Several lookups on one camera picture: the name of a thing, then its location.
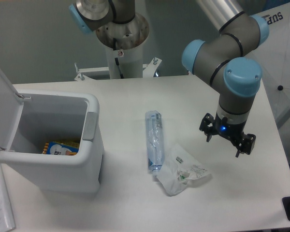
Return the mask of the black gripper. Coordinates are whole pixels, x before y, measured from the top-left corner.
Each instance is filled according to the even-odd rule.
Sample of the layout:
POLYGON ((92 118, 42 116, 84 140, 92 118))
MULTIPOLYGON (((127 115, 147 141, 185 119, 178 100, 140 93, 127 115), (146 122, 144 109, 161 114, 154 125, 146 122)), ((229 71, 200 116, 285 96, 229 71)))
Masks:
POLYGON ((206 141, 209 142, 213 135, 219 135, 229 140, 237 148, 236 157, 240 154, 250 155, 256 141, 256 135, 244 134, 243 130, 246 121, 240 124, 229 124, 223 121, 218 115, 215 119, 210 113, 206 113, 199 130, 206 135, 206 141))

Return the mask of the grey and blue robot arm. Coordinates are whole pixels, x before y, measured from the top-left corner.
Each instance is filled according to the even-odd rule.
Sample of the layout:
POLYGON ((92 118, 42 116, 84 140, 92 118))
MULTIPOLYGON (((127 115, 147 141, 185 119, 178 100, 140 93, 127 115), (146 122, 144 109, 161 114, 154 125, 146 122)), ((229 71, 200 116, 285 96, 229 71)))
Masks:
MULTIPOLYGON (((262 69, 246 56, 269 36, 267 22, 249 16, 235 0, 200 0, 198 5, 219 31, 210 43, 190 42, 183 51, 182 65, 219 93, 215 116, 206 114, 200 130, 207 140, 219 135, 236 147, 238 154, 250 154, 256 137, 244 127, 256 93, 262 69)), ((70 13, 83 33, 95 32, 108 55, 112 79, 141 78, 143 49, 149 35, 147 20, 135 10, 132 0, 77 0, 70 13)))

